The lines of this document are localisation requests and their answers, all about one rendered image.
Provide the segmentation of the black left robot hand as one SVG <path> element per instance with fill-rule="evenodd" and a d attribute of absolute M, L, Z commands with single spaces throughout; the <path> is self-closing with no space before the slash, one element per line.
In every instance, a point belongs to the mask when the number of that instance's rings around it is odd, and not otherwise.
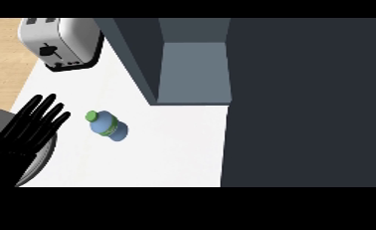
<path fill-rule="evenodd" d="M 11 188 L 36 157 L 42 146 L 67 120 L 63 104 L 50 106 L 56 95 L 35 95 L 0 131 L 0 187 Z"/>

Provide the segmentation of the silver toaster black base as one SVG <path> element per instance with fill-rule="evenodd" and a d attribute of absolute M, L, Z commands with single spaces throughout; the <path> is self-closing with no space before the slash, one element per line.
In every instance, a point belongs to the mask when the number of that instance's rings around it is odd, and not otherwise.
<path fill-rule="evenodd" d="M 23 18 L 17 39 L 51 72 L 98 62 L 104 35 L 93 18 Z"/>

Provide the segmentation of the dark grey cabinet door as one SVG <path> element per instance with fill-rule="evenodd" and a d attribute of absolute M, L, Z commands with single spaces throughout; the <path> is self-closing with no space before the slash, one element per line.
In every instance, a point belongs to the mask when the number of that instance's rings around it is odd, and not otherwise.
<path fill-rule="evenodd" d="M 376 19 L 234 19 L 224 186 L 376 186 Z"/>

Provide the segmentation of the blue water bottle green cap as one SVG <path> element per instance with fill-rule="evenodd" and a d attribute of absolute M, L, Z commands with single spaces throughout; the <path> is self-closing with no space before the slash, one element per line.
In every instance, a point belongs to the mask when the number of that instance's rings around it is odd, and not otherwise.
<path fill-rule="evenodd" d="M 121 141 L 128 135 L 128 126 L 107 111 L 88 111 L 85 120 L 90 123 L 91 131 L 112 141 Z"/>

